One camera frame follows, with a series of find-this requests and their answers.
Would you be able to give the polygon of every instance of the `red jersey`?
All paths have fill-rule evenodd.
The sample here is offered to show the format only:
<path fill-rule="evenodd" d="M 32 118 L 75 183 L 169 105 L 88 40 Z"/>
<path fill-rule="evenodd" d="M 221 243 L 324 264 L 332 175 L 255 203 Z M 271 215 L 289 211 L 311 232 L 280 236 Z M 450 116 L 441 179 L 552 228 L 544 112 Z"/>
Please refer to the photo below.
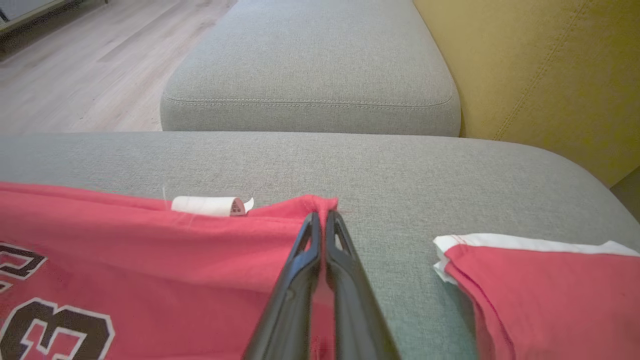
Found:
<path fill-rule="evenodd" d="M 436 272 L 474 305 L 480 359 L 640 359 L 636 251 L 501 234 L 434 242 Z"/>
<path fill-rule="evenodd" d="M 243 217 L 163 200 L 0 183 L 0 359 L 239 359 L 305 217 L 304 196 Z M 312 357 L 332 356 L 314 297 Z"/>

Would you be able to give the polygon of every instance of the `red fabric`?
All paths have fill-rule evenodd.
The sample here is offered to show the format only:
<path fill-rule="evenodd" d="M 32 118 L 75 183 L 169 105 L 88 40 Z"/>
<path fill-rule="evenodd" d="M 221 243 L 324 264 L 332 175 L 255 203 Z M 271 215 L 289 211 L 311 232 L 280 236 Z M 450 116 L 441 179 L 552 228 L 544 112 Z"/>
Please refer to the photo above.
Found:
<path fill-rule="evenodd" d="M 47 258 L 26 278 L 7 275 L 2 263 L 29 259 L 0 258 L 0 281 L 12 284 L 0 293 L 1 357 L 15 357 L 5 334 L 12 311 L 39 298 L 33 306 L 109 316 L 115 335 L 106 359 L 239 359 L 305 217 L 318 211 L 326 219 L 336 206 L 307 195 L 216 218 L 170 211 L 163 200 L 0 183 L 0 242 Z M 332 356 L 329 295 L 320 285 L 314 298 L 314 359 Z M 22 343 L 35 345 L 25 359 L 45 356 L 36 349 L 43 324 L 27 332 Z M 45 358 L 80 344 L 77 334 L 59 332 Z"/>
<path fill-rule="evenodd" d="M 640 258 L 460 244 L 481 359 L 640 359 Z"/>

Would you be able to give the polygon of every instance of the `gray upholstery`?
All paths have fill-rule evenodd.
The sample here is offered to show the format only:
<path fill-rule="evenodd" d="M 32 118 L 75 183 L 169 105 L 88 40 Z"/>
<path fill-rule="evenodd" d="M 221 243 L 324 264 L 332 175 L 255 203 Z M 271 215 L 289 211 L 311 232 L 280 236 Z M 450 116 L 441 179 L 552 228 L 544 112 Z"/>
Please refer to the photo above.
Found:
<path fill-rule="evenodd" d="M 458 136 L 460 102 L 408 0 L 240 0 L 167 84 L 165 131 Z"/>
<path fill-rule="evenodd" d="M 431 136 L 121 133 L 0 140 L 0 180 L 168 199 L 338 197 L 403 359 L 473 359 L 472 312 L 431 240 L 504 233 L 640 250 L 640 224 L 578 165 L 524 145 Z"/>

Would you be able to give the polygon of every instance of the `seam stitching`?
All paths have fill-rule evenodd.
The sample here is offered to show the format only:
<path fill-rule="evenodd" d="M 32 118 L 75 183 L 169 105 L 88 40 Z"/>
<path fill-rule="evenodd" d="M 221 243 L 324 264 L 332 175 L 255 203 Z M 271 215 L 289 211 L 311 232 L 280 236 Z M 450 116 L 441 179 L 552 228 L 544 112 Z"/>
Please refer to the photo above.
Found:
<path fill-rule="evenodd" d="M 516 102 L 513 110 L 509 115 L 507 115 L 506 119 L 496 132 L 493 140 L 501 140 L 507 130 L 511 127 L 515 117 L 520 113 L 520 110 L 524 107 L 525 101 L 531 96 L 533 90 L 538 87 L 538 83 L 540 79 L 545 75 L 547 69 L 553 64 L 555 60 L 555 54 L 559 52 L 560 49 L 564 47 L 566 44 L 566 39 L 568 35 L 573 32 L 575 26 L 577 24 L 578 18 L 591 7 L 593 4 L 592 0 L 585 1 L 580 8 L 575 12 L 575 15 L 567 22 L 565 25 L 567 26 L 564 33 L 561 34 L 557 43 L 553 46 L 553 48 L 547 53 L 547 56 L 543 60 L 542 64 L 538 67 L 538 73 L 531 79 L 529 86 L 525 88 L 522 96 L 519 98 L 518 102 Z"/>
<path fill-rule="evenodd" d="M 181 104 L 181 105 L 190 105 L 190 106 L 290 106 L 290 107 L 312 107 L 312 108 L 362 108 L 362 109 L 379 109 L 379 110 L 419 110 L 421 108 L 437 108 L 439 106 L 443 106 L 446 105 L 449 101 L 451 101 L 451 99 L 453 98 L 453 93 L 451 93 L 451 95 L 449 95 L 449 98 L 443 102 L 439 102 L 437 104 L 431 104 L 431 105 L 427 105 L 427 106 L 414 106 L 414 105 L 392 105 L 392 104 L 384 104 L 384 103 L 379 103 L 379 104 L 365 104 L 364 102 L 362 104 L 359 103 L 348 103 L 348 102 L 344 102 L 344 103 L 322 103 L 322 102 L 317 102 L 317 103 L 309 103 L 309 102 L 302 102 L 299 104 L 286 104 L 286 103 L 280 103 L 280 104 L 266 104 L 266 103 L 255 103 L 255 104 L 248 104 L 248 103 L 241 103 L 241 102 L 214 102 L 214 103 L 198 103 L 198 102 L 193 102 L 193 101 L 185 101 L 185 100 L 180 100 L 180 99 L 175 99 L 173 97 L 169 97 L 167 95 L 164 96 L 164 99 L 170 102 L 174 102 L 176 104 Z"/>
<path fill-rule="evenodd" d="M 398 107 L 432 107 L 438 106 L 442 104 L 448 103 L 453 98 L 453 91 L 449 94 L 448 98 L 441 102 L 432 102 L 432 103 L 424 103 L 424 104 L 409 104 L 403 102 L 376 102 L 376 101 L 340 101 L 340 100 L 302 100 L 302 99 L 195 99 L 190 97 L 172 97 L 167 94 L 164 94 L 164 98 L 166 100 L 171 100 L 175 102 L 242 102 L 242 101 L 254 101 L 254 102 L 291 102 L 291 103 L 300 103 L 304 106 L 308 106 L 309 104 L 318 104 L 318 105 L 365 105 L 365 106 L 398 106 Z"/>

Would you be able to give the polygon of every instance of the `white trim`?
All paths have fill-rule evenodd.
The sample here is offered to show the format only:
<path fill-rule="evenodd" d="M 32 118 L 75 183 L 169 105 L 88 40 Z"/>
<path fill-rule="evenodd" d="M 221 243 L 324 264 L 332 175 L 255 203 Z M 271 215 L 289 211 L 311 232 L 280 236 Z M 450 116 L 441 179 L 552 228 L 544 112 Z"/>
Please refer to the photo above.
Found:
<path fill-rule="evenodd" d="M 440 278 L 442 279 L 442 281 L 444 282 L 449 282 L 453 285 L 458 285 L 457 280 L 447 274 L 447 272 L 444 270 L 445 267 L 447 267 L 447 264 L 449 263 L 449 259 L 443 260 L 443 261 L 438 261 L 437 263 L 435 263 L 433 265 L 433 269 L 436 271 L 436 274 L 438 274 L 438 276 L 440 276 Z"/>
<path fill-rule="evenodd" d="M 611 254 L 640 257 L 638 252 L 616 243 L 615 241 L 607 241 L 602 245 L 582 245 L 561 243 L 558 241 L 527 239 L 502 234 L 469 234 L 462 236 L 438 236 L 433 240 L 433 243 L 436 244 L 438 250 L 443 254 L 456 245 L 464 244 L 469 246 L 495 247 L 499 249 L 540 252 L 573 252 L 578 254 Z"/>

